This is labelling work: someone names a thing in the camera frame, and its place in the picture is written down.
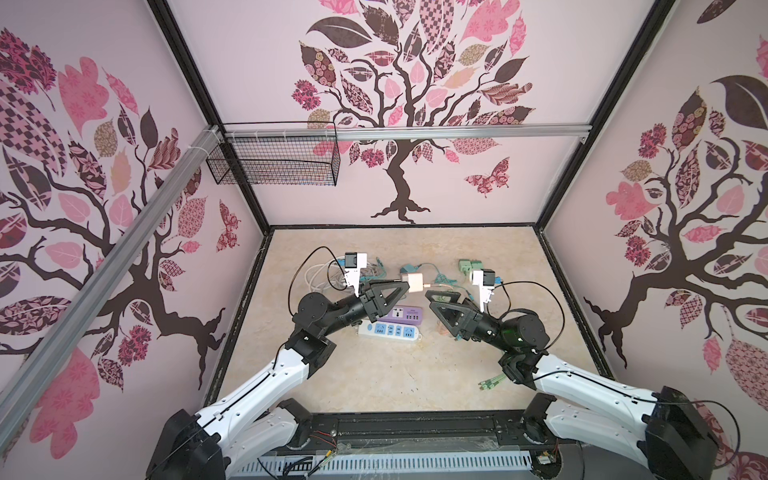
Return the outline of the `pink charger plug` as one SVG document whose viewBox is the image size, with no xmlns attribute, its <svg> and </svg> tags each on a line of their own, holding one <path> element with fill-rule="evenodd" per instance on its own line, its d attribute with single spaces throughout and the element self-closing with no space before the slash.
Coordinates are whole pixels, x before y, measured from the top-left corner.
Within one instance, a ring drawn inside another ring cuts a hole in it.
<svg viewBox="0 0 768 480">
<path fill-rule="evenodd" d="M 420 292 L 424 290 L 425 282 L 422 273 L 407 273 L 403 276 L 403 278 L 408 283 L 410 292 Z"/>
</svg>

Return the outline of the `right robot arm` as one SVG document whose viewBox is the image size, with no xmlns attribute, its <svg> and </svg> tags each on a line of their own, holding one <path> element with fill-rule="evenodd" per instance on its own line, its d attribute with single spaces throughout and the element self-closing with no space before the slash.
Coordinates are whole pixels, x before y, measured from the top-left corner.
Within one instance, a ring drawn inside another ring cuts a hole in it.
<svg viewBox="0 0 768 480">
<path fill-rule="evenodd" d="M 657 479 L 709 479 L 720 443 L 695 400 L 665 386 L 622 384 L 550 353 L 539 315 L 516 308 L 496 318 L 469 300 L 430 290 L 430 310 L 461 340 L 501 351 L 503 375 L 536 395 L 523 417 L 526 437 L 587 443 L 630 459 Z"/>
</svg>

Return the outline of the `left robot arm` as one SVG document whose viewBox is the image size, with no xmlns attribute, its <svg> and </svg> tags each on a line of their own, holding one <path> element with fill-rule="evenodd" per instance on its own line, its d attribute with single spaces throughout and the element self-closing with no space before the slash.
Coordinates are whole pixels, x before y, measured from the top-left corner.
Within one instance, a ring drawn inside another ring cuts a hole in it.
<svg viewBox="0 0 768 480">
<path fill-rule="evenodd" d="M 265 453 L 303 444 L 312 416 L 287 393 L 325 365 L 335 349 L 330 334 L 363 320 L 376 322 L 408 290 L 405 281 L 378 280 L 338 301 L 306 294 L 292 316 L 291 335 L 272 361 L 217 402 L 195 414 L 181 409 L 166 421 L 146 478 L 229 479 Z"/>
</svg>

